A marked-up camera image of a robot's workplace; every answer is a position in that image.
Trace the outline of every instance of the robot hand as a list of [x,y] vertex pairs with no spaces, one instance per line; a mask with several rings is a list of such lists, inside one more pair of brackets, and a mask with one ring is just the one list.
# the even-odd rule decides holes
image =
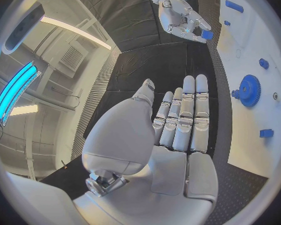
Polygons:
[[90,131],[82,163],[90,172],[88,189],[98,197],[126,184],[122,175],[138,173],[154,146],[152,104],[154,83],[147,79],[133,97],[108,110]]
[[[167,33],[200,43],[213,37],[211,26],[184,0],[160,0],[158,15]],[[202,29],[201,36],[193,33],[198,27]]]
[[[152,0],[159,4],[159,19],[162,28],[170,34],[183,39],[206,43],[212,39],[211,26],[185,0]],[[201,28],[201,36],[193,31]]]
[[168,91],[153,122],[155,144],[186,152],[206,153],[209,138],[209,94],[207,78],[187,76],[175,93]]

